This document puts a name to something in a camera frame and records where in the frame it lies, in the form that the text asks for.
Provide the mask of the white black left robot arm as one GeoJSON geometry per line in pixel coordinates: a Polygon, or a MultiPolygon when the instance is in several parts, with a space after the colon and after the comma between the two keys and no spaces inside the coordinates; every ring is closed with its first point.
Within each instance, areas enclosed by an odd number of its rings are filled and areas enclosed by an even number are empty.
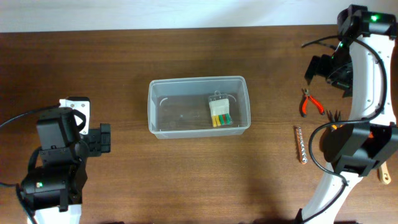
{"type": "Polygon", "coordinates": [[[111,126],[101,124],[82,135],[87,122],[71,108],[47,109],[40,115],[36,128],[41,146],[16,187],[28,223],[79,223],[87,160],[111,150],[111,126]]]}

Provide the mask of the orange socket bit rail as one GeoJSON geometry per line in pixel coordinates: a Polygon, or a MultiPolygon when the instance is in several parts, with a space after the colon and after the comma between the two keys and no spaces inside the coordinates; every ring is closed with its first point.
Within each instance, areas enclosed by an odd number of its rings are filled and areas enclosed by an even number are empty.
{"type": "Polygon", "coordinates": [[[304,143],[303,136],[302,136],[302,129],[301,129],[301,127],[295,126],[294,131],[295,131],[295,138],[296,138],[296,142],[297,142],[299,160],[302,164],[306,164],[308,162],[308,159],[307,159],[307,153],[306,153],[306,149],[305,149],[305,143],[304,143]]]}

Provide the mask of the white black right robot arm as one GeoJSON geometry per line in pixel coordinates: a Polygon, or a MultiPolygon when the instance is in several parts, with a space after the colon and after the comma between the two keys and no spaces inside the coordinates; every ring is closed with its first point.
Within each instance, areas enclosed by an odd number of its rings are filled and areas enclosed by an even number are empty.
{"type": "Polygon", "coordinates": [[[296,223],[333,223],[353,187],[397,150],[397,119],[391,103],[391,58],[397,19],[352,4],[337,17],[339,44],[331,55],[313,57],[305,73],[319,75],[351,97],[347,120],[320,126],[326,164],[323,177],[296,223]]]}

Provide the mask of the clear case of coloured plugs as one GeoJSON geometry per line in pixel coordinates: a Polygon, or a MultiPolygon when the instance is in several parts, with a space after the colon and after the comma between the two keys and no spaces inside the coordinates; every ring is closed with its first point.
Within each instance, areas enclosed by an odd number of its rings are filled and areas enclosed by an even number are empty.
{"type": "Polygon", "coordinates": [[[230,115],[230,99],[233,96],[218,90],[208,97],[210,116],[214,128],[233,124],[230,115]]]}

